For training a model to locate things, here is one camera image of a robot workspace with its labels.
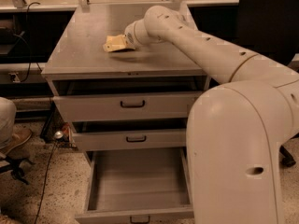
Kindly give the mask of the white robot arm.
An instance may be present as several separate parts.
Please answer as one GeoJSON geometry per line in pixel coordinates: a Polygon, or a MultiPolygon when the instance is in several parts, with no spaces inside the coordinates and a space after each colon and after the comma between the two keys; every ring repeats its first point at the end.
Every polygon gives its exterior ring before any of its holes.
{"type": "Polygon", "coordinates": [[[110,36],[107,52],[169,42],[217,87],[193,104],[187,158],[196,224],[284,224],[279,149],[299,132],[299,74],[254,51],[188,26],[178,12],[150,7],[110,36]]]}

